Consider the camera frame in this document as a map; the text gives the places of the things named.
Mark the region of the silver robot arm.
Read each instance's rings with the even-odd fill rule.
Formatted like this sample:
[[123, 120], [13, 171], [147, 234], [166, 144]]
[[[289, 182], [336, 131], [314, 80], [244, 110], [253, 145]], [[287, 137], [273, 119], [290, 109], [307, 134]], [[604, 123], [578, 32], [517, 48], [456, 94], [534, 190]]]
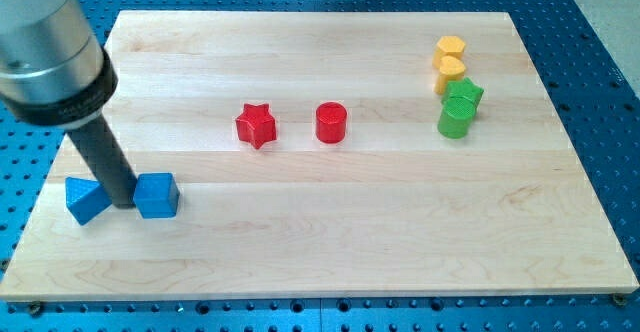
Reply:
[[78, 0], [1, 0], [1, 101], [19, 120], [77, 128], [117, 83]]

